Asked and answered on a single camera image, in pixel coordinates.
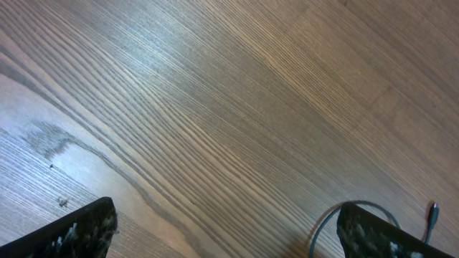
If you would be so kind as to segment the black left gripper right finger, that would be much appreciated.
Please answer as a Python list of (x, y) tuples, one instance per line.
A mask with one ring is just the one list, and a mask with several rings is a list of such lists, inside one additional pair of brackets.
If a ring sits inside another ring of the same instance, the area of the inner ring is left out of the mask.
[(346, 258), (452, 258), (350, 202), (339, 212), (337, 234)]

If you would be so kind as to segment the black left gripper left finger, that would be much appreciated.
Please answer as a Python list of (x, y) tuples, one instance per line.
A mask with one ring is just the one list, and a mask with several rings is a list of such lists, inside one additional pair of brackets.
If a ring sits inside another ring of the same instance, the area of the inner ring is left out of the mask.
[(112, 198), (94, 202), (1, 247), (10, 258), (105, 258), (118, 217)]

